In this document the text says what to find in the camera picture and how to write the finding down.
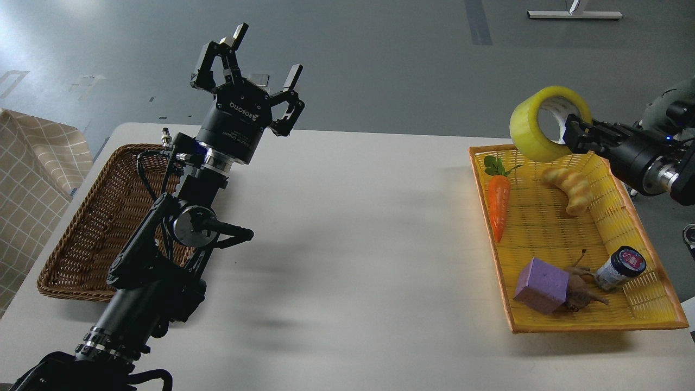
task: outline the yellow plastic basket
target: yellow plastic basket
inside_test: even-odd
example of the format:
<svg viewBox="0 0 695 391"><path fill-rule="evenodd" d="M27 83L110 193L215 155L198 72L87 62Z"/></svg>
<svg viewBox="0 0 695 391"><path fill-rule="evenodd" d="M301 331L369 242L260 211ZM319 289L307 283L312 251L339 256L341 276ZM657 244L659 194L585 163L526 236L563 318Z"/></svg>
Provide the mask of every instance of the yellow plastic basket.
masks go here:
<svg viewBox="0 0 695 391"><path fill-rule="evenodd" d="M552 163L537 163L524 157L514 145L471 147L469 154L487 221L502 301L513 333L688 327L678 297L635 207L622 183L611 175L604 159L593 153L572 154ZM487 209L487 184L491 176L484 171L483 159L489 154L501 158L507 169L523 164L509 174L512 193L500 243L494 240ZM565 213L565 193L540 180L541 173L551 166L571 168L589 180L594 194L589 212L579 217ZM582 249L586 249L579 265L596 271L624 245L638 250L646 259L647 267L617 293L606 294L589 282L590 289L610 300L609 305L593 302L579 312L561 307L544 315L513 300L519 273L533 257L564 269L572 266Z"/></svg>

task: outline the yellow tape roll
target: yellow tape roll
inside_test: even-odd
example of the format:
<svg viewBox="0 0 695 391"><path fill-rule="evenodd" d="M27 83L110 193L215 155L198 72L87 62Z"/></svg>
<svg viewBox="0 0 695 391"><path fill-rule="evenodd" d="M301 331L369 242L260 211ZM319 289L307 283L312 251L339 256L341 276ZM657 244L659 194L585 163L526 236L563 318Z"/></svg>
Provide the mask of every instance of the yellow tape roll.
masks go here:
<svg viewBox="0 0 695 391"><path fill-rule="evenodd" d="M563 144L548 139L538 125L538 112L550 111L560 125L560 138L564 134L567 116L576 114L591 123L591 111L579 94L567 87L545 87L521 102L509 119L509 133L516 147L527 158L548 163L572 152Z"/></svg>

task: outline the beige fabric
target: beige fabric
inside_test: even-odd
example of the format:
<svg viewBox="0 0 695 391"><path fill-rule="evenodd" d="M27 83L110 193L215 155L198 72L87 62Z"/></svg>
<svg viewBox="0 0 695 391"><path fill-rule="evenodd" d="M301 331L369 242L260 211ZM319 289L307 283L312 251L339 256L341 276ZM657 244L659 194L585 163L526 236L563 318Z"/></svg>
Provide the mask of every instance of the beige fabric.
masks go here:
<svg viewBox="0 0 695 391"><path fill-rule="evenodd" d="M91 167L78 129L0 109L0 317Z"/></svg>

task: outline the purple block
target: purple block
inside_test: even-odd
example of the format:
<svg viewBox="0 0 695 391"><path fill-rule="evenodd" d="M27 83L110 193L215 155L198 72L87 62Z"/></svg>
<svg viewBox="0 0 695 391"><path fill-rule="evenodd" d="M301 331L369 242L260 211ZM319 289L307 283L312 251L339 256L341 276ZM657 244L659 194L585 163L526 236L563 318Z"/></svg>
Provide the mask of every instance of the purple block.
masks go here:
<svg viewBox="0 0 695 391"><path fill-rule="evenodd" d="M569 273L534 257L519 274L514 300L550 314L565 302L568 280Z"/></svg>

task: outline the jar lid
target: jar lid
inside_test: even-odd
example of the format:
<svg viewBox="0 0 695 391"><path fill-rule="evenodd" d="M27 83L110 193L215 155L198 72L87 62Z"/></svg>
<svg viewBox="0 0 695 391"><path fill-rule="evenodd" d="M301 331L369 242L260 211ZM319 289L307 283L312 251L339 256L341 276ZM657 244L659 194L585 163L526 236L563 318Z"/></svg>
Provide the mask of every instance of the jar lid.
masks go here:
<svg viewBox="0 0 695 391"><path fill-rule="evenodd" d="M621 246L611 256L611 264L622 275L637 277L646 269L644 257L630 246Z"/></svg>

